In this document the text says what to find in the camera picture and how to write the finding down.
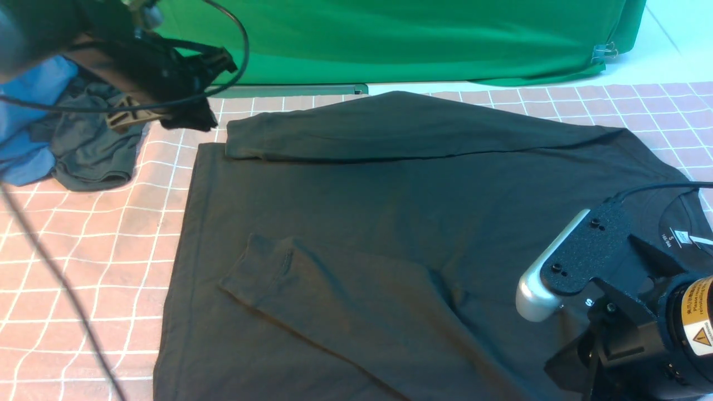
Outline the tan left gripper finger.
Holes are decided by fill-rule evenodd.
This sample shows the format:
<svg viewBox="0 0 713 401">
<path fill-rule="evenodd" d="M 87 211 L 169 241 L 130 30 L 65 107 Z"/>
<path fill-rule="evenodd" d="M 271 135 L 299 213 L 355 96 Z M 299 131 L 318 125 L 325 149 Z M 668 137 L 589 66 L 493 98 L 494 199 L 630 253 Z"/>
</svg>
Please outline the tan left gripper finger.
<svg viewBox="0 0 713 401">
<path fill-rule="evenodd" d="M 108 102 L 112 109 L 140 106 L 139 102 L 127 94 L 117 94 L 108 99 Z M 160 120 L 163 116 L 163 112 L 153 110 L 112 111 L 106 115 L 105 122 L 110 130 L 118 134 L 126 134 L 136 125 L 143 127 L 145 124 Z"/>
</svg>

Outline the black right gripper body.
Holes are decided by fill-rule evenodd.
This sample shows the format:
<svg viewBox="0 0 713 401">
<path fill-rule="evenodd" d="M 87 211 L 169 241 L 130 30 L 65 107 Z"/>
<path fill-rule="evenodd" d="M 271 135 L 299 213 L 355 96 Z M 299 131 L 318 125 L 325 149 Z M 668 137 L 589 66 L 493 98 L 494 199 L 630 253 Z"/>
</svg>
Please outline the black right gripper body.
<svg viewBox="0 0 713 401">
<path fill-rule="evenodd" d="M 604 256 L 596 248 L 584 258 L 588 272 L 570 264 L 569 250 L 555 256 L 561 267 L 553 289 L 583 277 L 603 296 L 588 312 L 587 329 L 545 363 L 562 390 L 583 400 L 670 400 L 686 396 L 686 342 L 680 299 L 686 272 L 669 253 L 630 234 Z"/>
</svg>

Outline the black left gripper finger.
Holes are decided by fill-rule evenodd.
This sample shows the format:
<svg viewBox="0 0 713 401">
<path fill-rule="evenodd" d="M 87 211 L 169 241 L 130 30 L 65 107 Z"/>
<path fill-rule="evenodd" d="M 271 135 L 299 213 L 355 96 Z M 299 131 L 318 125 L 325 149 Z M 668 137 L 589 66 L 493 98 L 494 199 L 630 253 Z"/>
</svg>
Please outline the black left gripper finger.
<svg viewBox="0 0 713 401">
<path fill-rule="evenodd" d="M 218 123 L 216 115 L 206 97 L 206 92 L 201 93 L 201 98 L 192 102 L 184 102 L 179 106 L 165 109 L 165 114 L 159 119 L 163 129 L 189 129 L 209 132 L 216 129 Z"/>
</svg>

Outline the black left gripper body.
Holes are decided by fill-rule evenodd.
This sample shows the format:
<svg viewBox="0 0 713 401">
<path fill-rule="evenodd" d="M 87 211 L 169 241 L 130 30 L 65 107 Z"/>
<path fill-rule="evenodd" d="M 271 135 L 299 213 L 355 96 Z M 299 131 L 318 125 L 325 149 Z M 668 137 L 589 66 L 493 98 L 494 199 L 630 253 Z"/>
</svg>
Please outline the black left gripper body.
<svg viewBox="0 0 713 401">
<path fill-rule="evenodd" d="M 198 101 L 224 72 L 239 69 L 231 54 L 214 47 L 142 33 L 125 39 L 84 38 L 78 45 L 79 66 L 140 106 L 112 111 L 161 111 Z"/>
</svg>

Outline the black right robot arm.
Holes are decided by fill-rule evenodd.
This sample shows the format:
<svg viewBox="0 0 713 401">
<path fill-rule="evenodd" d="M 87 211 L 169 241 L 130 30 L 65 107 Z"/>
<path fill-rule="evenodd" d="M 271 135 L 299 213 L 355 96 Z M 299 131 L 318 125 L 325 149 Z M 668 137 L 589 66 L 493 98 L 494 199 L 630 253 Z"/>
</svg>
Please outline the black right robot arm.
<svg viewBox="0 0 713 401">
<path fill-rule="evenodd" d="M 633 234 L 577 266 L 557 256 L 556 294 L 603 293 L 589 325 L 545 363 L 583 400 L 692 400 L 711 394 L 711 276 Z"/>
</svg>

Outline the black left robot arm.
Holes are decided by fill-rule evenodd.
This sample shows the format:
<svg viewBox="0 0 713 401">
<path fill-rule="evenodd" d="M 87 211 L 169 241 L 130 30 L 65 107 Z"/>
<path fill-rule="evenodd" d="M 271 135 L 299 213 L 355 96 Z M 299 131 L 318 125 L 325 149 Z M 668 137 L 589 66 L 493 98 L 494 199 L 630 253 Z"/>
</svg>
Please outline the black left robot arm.
<svg viewBox="0 0 713 401">
<path fill-rule="evenodd" d="M 156 1 L 3 1 L 2 82 L 61 55 L 123 93 L 112 107 L 46 106 L 2 96 L 13 106 L 53 113 L 104 114 L 110 129 L 159 121 L 166 129 L 209 131 L 217 126 L 207 99 L 230 89 L 250 60 L 242 22 L 214 1 L 242 36 L 237 66 L 226 48 L 155 32 L 163 22 Z"/>
</svg>

